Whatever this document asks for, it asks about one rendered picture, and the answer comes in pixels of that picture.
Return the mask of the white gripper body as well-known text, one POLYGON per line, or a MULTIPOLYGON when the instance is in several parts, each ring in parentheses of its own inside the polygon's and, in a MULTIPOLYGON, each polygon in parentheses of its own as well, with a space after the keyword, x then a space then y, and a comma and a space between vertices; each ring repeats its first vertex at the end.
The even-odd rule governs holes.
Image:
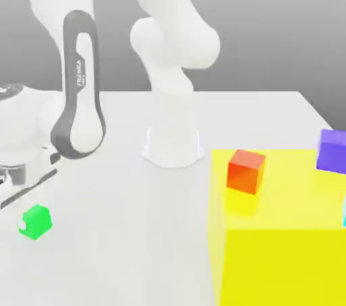
POLYGON ((0 211, 57 174, 54 168, 41 177, 30 177, 26 167, 0 167, 0 211))

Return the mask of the small purple cube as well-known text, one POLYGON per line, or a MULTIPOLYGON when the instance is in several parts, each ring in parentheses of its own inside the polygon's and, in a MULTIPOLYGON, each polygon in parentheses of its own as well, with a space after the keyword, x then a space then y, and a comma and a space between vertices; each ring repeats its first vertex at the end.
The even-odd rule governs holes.
POLYGON ((321 129, 316 168, 346 175, 346 131, 321 129))

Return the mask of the small green cube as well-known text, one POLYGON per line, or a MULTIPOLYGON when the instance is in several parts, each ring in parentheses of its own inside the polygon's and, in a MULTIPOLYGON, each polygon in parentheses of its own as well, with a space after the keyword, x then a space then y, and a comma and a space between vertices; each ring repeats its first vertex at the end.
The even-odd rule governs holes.
POLYGON ((36 204, 22 214, 26 231, 20 232, 32 240, 40 238, 52 227, 51 214, 47 207, 36 204))

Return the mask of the large yellow box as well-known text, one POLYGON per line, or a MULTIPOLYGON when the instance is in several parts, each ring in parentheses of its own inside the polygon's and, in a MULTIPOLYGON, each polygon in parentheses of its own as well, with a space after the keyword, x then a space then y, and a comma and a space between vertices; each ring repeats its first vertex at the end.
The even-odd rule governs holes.
POLYGON ((265 151, 250 195, 226 186, 231 150, 214 150, 207 239, 216 306, 346 306, 346 175, 312 149, 265 151))

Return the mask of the small red cube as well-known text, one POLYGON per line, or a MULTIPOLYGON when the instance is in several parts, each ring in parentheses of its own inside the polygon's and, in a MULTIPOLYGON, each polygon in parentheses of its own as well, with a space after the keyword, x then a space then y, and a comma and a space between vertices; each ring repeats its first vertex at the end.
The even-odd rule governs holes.
POLYGON ((264 177, 265 164, 265 155, 237 149, 228 162, 226 186, 256 195, 264 177))

